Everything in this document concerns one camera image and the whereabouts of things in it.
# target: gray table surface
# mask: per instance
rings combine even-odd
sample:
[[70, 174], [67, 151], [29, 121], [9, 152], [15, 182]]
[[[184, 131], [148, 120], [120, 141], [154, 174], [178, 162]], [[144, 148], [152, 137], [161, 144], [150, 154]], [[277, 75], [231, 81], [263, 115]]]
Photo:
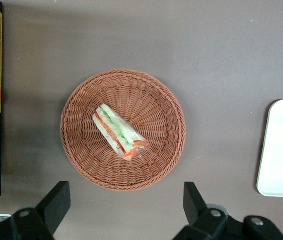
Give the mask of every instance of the gray table surface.
[[[3, 0], [4, 145], [0, 213], [36, 205], [70, 181], [57, 240], [169, 240], [187, 219], [183, 185], [242, 221], [283, 232], [283, 198], [256, 188], [270, 105], [283, 99], [283, 1]], [[135, 192], [83, 178], [62, 147], [60, 120], [90, 76], [146, 72], [178, 98], [187, 139], [176, 168]]]

